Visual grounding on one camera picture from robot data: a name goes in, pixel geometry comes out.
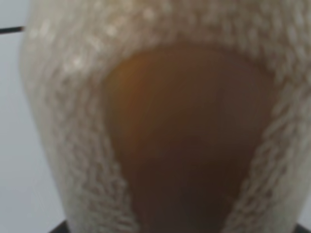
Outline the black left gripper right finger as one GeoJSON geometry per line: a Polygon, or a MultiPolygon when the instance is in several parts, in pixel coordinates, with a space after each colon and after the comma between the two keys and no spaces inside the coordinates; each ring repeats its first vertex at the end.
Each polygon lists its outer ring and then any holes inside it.
{"type": "Polygon", "coordinates": [[[298,224],[295,228],[295,233],[311,233],[311,231],[298,224]]]}

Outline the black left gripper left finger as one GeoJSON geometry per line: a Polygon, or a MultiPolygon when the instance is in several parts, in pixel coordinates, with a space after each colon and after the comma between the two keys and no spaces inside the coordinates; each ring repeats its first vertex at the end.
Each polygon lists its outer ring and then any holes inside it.
{"type": "Polygon", "coordinates": [[[70,230],[68,228],[67,222],[63,221],[51,231],[49,231],[49,233],[70,233],[70,230]]]}

